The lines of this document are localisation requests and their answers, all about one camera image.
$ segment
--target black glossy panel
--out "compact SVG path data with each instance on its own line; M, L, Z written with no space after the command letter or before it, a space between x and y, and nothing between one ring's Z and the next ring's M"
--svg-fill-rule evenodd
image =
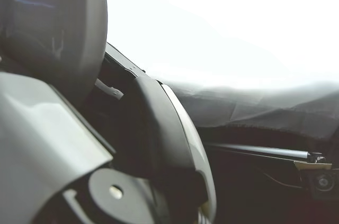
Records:
M0 36L18 60L72 102L94 86L104 55L106 0L0 0Z

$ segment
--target overexposed sky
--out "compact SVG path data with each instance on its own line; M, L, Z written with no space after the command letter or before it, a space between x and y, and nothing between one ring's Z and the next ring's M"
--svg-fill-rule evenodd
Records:
M108 0L108 10L108 42L151 74L339 74L339 0Z

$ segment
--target round hole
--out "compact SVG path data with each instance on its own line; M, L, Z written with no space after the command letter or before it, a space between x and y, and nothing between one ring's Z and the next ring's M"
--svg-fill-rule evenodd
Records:
M115 199L121 199L123 196L122 189L116 185L110 187L110 193Z

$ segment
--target headrest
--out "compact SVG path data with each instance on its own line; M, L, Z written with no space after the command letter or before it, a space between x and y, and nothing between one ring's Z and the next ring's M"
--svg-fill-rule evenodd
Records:
M106 34L106 0L0 0L0 45L6 55L73 104L94 86Z

